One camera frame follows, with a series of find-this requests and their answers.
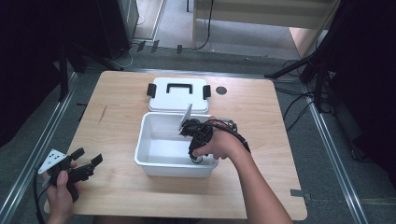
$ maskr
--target forearm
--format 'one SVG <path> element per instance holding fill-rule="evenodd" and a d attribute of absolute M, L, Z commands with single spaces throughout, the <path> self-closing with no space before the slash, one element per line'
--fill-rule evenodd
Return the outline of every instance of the forearm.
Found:
<path fill-rule="evenodd" d="M 237 150 L 230 159 L 241 182 L 248 223 L 291 223 L 289 214 L 262 177 L 251 155 L 245 150 Z"/>

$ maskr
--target black clip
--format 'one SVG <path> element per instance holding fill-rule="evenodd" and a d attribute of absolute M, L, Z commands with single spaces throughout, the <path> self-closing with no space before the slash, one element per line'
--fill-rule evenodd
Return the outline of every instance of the black clip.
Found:
<path fill-rule="evenodd" d="M 182 45 L 177 45 L 177 54 L 181 54 L 181 51 L 183 50 Z"/>
<path fill-rule="evenodd" d="M 139 51 L 142 51 L 142 50 L 143 50 L 143 48 L 145 47 L 145 45 L 146 45 L 146 41 L 142 41 L 142 42 L 140 42 L 140 44 L 139 44 L 139 48 L 137 48 L 137 52 L 139 52 Z"/>
<path fill-rule="evenodd" d="M 212 91 L 210 90 L 210 85 L 205 85 L 204 86 L 204 100 L 206 100 L 207 97 L 212 96 Z"/>
<path fill-rule="evenodd" d="M 155 98 L 155 92 L 157 91 L 157 85 L 153 83 L 148 84 L 148 92 L 146 93 L 147 96 L 151 96 L 151 98 Z"/>

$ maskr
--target hand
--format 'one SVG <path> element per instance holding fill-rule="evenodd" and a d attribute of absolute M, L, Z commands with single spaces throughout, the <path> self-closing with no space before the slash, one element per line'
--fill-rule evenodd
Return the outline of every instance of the hand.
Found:
<path fill-rule="evenodd" d="M 68 223 L 73 216 L 73 199 L 68 191 L 66 184 L 69 177 L 66 171 L 61 171 L 56 181 L 56 186 L 49 186 L 47 197 L 49 200 L 50 216 L 48 223 Z M 75 185 L 78 193 L 81 193 L 79 185 Z"/>
<path fill-rule="evenodd" d="M 239 150 L 246 151 L 242 143 L 235 136 L 220 129 L 213 128 L 212 139 L 209 143 L 203 147 L 196 148 L 192 152 L 192 155 L 200 157 L 205 154 L 213 154 L 213 158 L 218 160 L 219 158 L 227 159 L 227 157 L 232 157 Z"/>

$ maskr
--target wrist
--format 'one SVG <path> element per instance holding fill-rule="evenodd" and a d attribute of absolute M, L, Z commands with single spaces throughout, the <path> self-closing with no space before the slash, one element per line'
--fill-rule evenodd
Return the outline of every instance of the wrist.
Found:
<path fill-rule="evenodd" d="M 50 214 L 47 224 L 68 224 L 72 216 Z"/>
<path fill-rule="evenodd" d="M 242 144 L 238 145 L 238 147 L 234 147 L 229 152 L 228 158 L 233 162 L 236 166 L 239 162 L 245 161 L 247 158 L 251 158 L 251 155 L 247 150 L 243 147 Z"/>

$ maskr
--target white plastic box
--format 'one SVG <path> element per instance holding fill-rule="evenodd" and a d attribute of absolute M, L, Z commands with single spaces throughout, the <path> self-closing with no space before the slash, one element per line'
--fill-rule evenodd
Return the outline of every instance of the white plastic box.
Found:
<path fill-rule="evenodd" d="M 203 156 L 200 163 L 191 161 L 191 137 L 178 133 L 182 117 L 181 113 L 163 112 L 148 112 L 143 117 L 134 160 L 146 175 L 209 177 L 218 165 L 212 155 Z M 191 119 L 201 122 L 208 118 L 208 115 L 191 115 Z"/>
<path fill-rule="evenodd" d="M 150 111 L 183 113 L 189 104 L 192 104 L 194 114 L 204 114 L 209 109 L 204 93 L 204 79 L 156 77 L 153 84 L 156 86 L 156 94 L 149 99 Z"/>

